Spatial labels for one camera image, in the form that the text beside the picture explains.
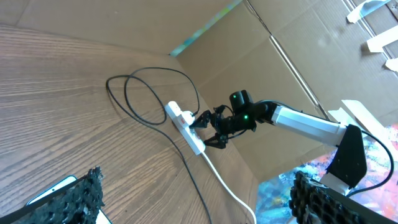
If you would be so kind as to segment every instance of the black bracket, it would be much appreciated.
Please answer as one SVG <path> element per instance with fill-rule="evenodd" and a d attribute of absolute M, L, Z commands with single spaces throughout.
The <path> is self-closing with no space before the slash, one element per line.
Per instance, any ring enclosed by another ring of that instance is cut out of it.
<path fill-rule="evenodd" d="M 367 169 L 361 129 L 350 124 L 327 172 L 353 188 L 366 175 Z"/>
<path fill-rule="evenodd" d="M 207 124 L 210 122 L 211 112 L 206 110 L 203 112 L 198 119 L 196 119 L 189 128 L 207 128 Z"/>
<path fill-rule="evenodd" d="M 225 149 L 228 143 L 228 138 L 224 134 L 216 133 L 213 137 L 204 141 L 206 146 L 216 147 L 218 149 Z"/>

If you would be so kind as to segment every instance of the black textured object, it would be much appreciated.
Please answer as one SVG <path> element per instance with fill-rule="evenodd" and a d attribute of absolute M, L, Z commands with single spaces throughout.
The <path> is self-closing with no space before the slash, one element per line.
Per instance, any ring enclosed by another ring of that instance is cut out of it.
<path fill-rule="evenodd" d="M 353 188 L 366 175 L 366 170 L 361 129 L 350 124 L 327 171 Z"/>
<path fill-rule="evenodd" d="M 50 195 L 0 218 L 1 224 L 95 224 L 103 193 L 101 169 L 90 169 L 84 177 Z"/>
<path fill-rule="evenodd" d="M 289 208 L 299 224 L 319 221 L 326 224 L 395 223 L 307 177 L 301 171 L 296 173 L 290 196 Z"/>

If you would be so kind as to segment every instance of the white paper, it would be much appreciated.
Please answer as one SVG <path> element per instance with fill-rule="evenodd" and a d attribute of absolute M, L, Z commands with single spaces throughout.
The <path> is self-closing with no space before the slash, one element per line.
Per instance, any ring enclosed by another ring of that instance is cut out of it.
<path fill-rule="evenodd" d="M 352 23 L 356 23 L 362 17 L 365 17 L 380 8 L 381 6 L 387 4 L 390 0 L 367 0 L 362 2 L 358 7 L 356 7 L 347 16 L 347 20 Z"/>
<path fill-rule="evenodd" d="M 361 127 L 361 125 L 358 124 L 358 122 L 355 121 L 354 118 L 352 118 L 343 108 L 339 108 L 338 110 L 334 110 L 334 111 L 328 111 L 330 113 L 330 115 L 332 117 L 334 117 L 336 119 L 336 121 L 340 122 L 341 124 L 344 125 L 355 125 L 358 126 L 359 128 L 361 128 L 363 130 L 363 128 Z M 365 138 L 366 136 L 368 136 L 367 134 L 362 134 L 362 138 Z"/>
<path fill-rule="evenodd" d="M 367 41 L 370 52 L 383 52 L 383 47 L 398 40 L 398 26 L 395 26 Z"/>
<path fill-rule="evenodd" d="M 392 154 L 394 161 L 398 161 L 398 152 L 388 139 L 388 130 L 357 100 L 342 100 L 362 125 L 376 138 L 383 142 Z"/>
<path fill-rule="evenodd" d="M 387 60 L 386 67 L 394 72 L 398 72 L 398 58 Z"/>

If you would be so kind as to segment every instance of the white plastic piece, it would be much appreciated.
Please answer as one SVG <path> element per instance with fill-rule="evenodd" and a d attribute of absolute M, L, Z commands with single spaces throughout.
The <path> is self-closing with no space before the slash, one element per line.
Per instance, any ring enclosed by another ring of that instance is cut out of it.
<path fill-rule="evenodd" d="M 398 26 L 395 26 L 367 41 L 370 52 L 384 52 L 383 47 L 398 40 Z"/>
<path fill-rule="evenodd" d="M 349 192 L 349 186 L 331 173 L 325 174 L 320 182 L 344 196 Z"/>
<path fill-rule="evenodd" d="M 166 113 L 169 115 L 175 126 L 178 128 L 182 136 L 192 148 L 195 155 L 199 155 L 205 151 L 205 144 L 200 139 L 195 130 L 190 129 L 189 126 L 194 122 L 195 118 L 190 111 L 181 111 L 178 104 L 170 101 L 165 106 Z"/>
<path fill-rule="evenodd" d="M 55 192 L 55 191 L 61 189 L 62 187 L 73 183 L 76 180 L 77 180 L 77 178 L 75 176 L 70 175 L 67 178 L 63 179 L 58 184 L 56 184 L 55 186 L 53 186 L 52 188 L 46 190 L 44 193 L 42 193 L 39 196 L 37 196 L 36 198 L 33 198 L 32 200 L 28 201 L 28 203 L 26 205 L 30 205 L 30 204 L 32 204 L 32 203 L 44 198 L 45 196 L 50 195 L 52 192 Z"/>
<path fill-rule="evenodd" d="M 326 121 L 283 106 L 276 108 L 272 121 L 278 127 L 329 146 L 339 145 L 346 132 L 346 126 L 343 124 Z"/>
<path fill-rule="evenodd" d="M 398 58 L 387 60 L 386 67 L 394 72 L 398 72 Z"/>
<path fill-rule="evenodd" d="M 388 139 L 387 129 L 366 109 L 366 107 L 357 100 L 342 100 L 347 108 L 361 122 L 371 134 L 383 142 L 392 154 L 394 161 L 398 161 L 398 152 Z"/>
<path fill-rule="evenodd" d="M 362 2 L 359 6 L 357 6 L 352 12 L 350 12 L 347 16 L 347 20 L 352 23 L 356 23 L 361 18 L 369 15 L 376 9 L 381 6 L 387 4 L 390 0 L 367 0 Z"/>

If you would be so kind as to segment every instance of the black cable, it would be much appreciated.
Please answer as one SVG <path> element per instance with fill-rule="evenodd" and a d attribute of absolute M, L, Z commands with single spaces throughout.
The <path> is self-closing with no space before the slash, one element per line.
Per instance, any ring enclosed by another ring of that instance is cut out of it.
<path fill-rule="evenodd" d="M 356 190 L 354 192 L 351 192 L 351 193 L 349 193 L 347 195 L 347 197 L 351 197 L 351 196 L 353 196 L 355 194 L 358 194 L 358 193 L 361 193 L 361 192 L 364 192 L 364 191 L 367 191 L 367 190 L 372 190 L 372 189 L 375 189 L 375 188 L 378 188 L 378 187 L 384 185 L 385 183 L 387 183 L 391 179 L 391 177 L 392 177 L 392 175 L 394 173 L 394 159 L 392 158 L 391 152 L 390 152 L 390 150 L 388 150 L 387 146 L 385 144 L 383 144 L 383 142 L 381 142 L 378 138 L 373 136 L 371 133 L 366 132 L 366 131 L 362 131 L 362 133 L 367 134 L 369 137 L 371 137 L 374 140 L 376 140 L 386 150 L 386 152 L 388 154 L 388 157 L 390 158 L 390 163 L 391 163 L 390 173 L 388 173 L 387 177 L 382 182 L 380 182 L 380 183 L 378 183 L 378 184 L 376 184 L 376 185 L 374 185 L 372 187 L 366 187 L 364 189 L 360 189 L 360 190 Z"/>
<path fill-rule="evenodd" d="M 145 69 L 170 70 L 170 71 L 178 72 L 178 73 L 182 74 L 183 76 L 187 77 L 187 78 L 190 80 L 190 82 L 192 83 L 193 88 L 195 89 L 195 92 L 196 92 L 196 94 L 197 94 L 197 100 L 198 100 L 198 110 L 193 114 L 193 116 L 199 112 L 199 109 L 200 109 L 199 95 L 198 95 L 198 91 L 197 91 L 195 85 L 193 84 L 192 80 L 191 80 L 186 74 L 184 74 L 184 73 L 182 73 L 182 72 L 180 72 L 180 71 L 178 71 L 178 70 L 171 69 L 171 68 L 145 67 L 145 68 L 140 68 L 140 69 L 134 71 L 134 72 L 131 73 L 130 75 L 116 75 L 116 76 L 113 76 L 113 77 L 107 79 L 107 81 L 106 81 L 106 90 L 107 90 L 108 93 L 111 95 L 112 99 L 116 102 L 116 104 L 117 104 L 126 114 L 128 114 L 132 119 L 134 119 L 134 120 L 137 121 L 138 123 L 140 123 L 140 124 L 142 124 L 142 125 L 144 125 L 144 126 L 146 126 L 146 127 L 148 127 L 148 128 L 151 128 L 151 129 L 154 130 L 154 131 L 157 131 L 157 132 L 160 133 L 160 134 L 163 134 L 163 136 L 165 136 L 165 137 L 173 144 L 173 146 L 177 149 L 178 153 L 181 155 L 181 159 L 182 159 L 182 162 L 183 162 L 184 165 L 185 165 L 185 168 L 187 168 L 187 171 L 188 171 L 188 174 L 189 174 L 189 176 L 190 176 L 190 178 L 191 178 L 191 180 L 192 180 L 192 183 L 193 183 L 193 185 L 195 186 L 195 188 L 196 188 L 196 190 L 197 190 L 197 192 L 198 192 L 198 195 L 199 195 L 199 197 L 200 197 L 200 200 L 201 200 L 201 202 L 202 202 L 202 204 L 203 204 L 203 206 L 204 206 L 204 208 L 205 208 L 206 214 L 207 214 L 207 216 L 208 216 L 209 222 L 210 222 L 210 224 L 212 224 L 213 222 L 212 222 L 212 220 L 211 220 L 210 212 L 209 212 L 209 209 L 208 209 L 207 204 L 206 204 L 206 202 L 205 202 L 205 199 L 203 198 L 202 194 L 200 193 L 200 190 L 199 190 L 199 188 L 198 188 L 198 185 L 197 185 L 195 179 L 194 179 L 193 176 L 192 176 L 192 173 L 191 173 L 191 171 L 190 171 L 190 169 L 189 169 L 189 167 L 188 167 L 187 161 L 185 160 L 185 157 L 184 157 L 184 155 L 182 154 L 181 150 L 178 148 L 178 146 L 174 143 L 174 141 L 173 141 L 166 133 L 164 133 L 163 131 L 161 131 L 161 130 L 159 130 L 159 129 L 157 129 L 157 128 L 155 128 L 155 127 L 153 127 L 153 126 L 150 125 L 150 124 L 152 124 L 152 125 L 158 125 L 158 124 L 163 124 L 163 123 L 165 123 L 165 121 L 166 121 L 166 119 L 167 119 L 167 115 L 166 115 L 166 111 L 165 111 L 165 108 L 164 108 L 164 106 L 163 106 L 163 103 L 161 102 L 161 100 L 160 100 L 159 97 L 157 96 L 156 92 L 155 92 L 144 80 L 141 80 L 140 78 L 137 78 L 137 77 L 134 76 L 137 72 L 139 72 L 139 71 L 141 71 L 141 70 L 145 70 Z M 124 82 L 124 97 L 125 97 L 125 100 L 126 100 L 126 103 L 127 103 L 128 107 L 129 107 L 129 109 L 130 109 L 130 110 L 132 111 L 132 113 L 133 113 L 134 115 L 136 115 L 137 117 L 134 117 L 130 112 L 128 112 L 128 110 L 126 110 L 126 109 L 120 104 L 120 102 L 116 99 L 116 97 L 113 95 L 113 93 L 112 93 L 112 91 L 111 91 L 111 89 L 110 89 L 110 87 L 109 87 L 109 82 L 110 82 L 111 80 L 115 79 L 115 78 L 126 78 L 126 81 Z M 140 117 L 140 116 L 134 111 L 134 109 L 133 109 L 132 106 L 130 105 L 130 102 L 128 101 L 128 98 L 127 98 L 127 83 L 128 83 L 128 81 L 129 81 L 130 78 L 135 78 L 136 80 L 139 80 L 140 82 L 142 82 L 143 84 L 145 84 L 145 85 L 151 90 L 151 92 L 153 92 L 153 94 L 154 94 L 155 97 L 157 98 L 157 101 L 160 103 L 160 105 L 162 105 L 162 109 L 163 109 L 163 112 L 164 112 L 164 120 L 163 120 L 163 121 L 158 122 L 158 123 L 151 122 L 151 121 L 147 121 L 147 120 L 145 120 L 144 118 Z"/>
<path fill-rule="evenodd" d="M 241 134 L 243 134 L 246 130 L 243 130 L 242 132 L 240 132 L 239 134 L 235 134 L 234 136 L 228 137 L 227 139 L 232 139 L 232 138 L 236 138 L 238 136 L 240 136 Z"/>
<path fill-rule="evenodd" d="M 234 116 L 234 111 L 228 105 L 222 105 L 222 106 L 225 106 L 226 108 L 228 108 L 229 111 L 231 112 L 232 116 Z"/>

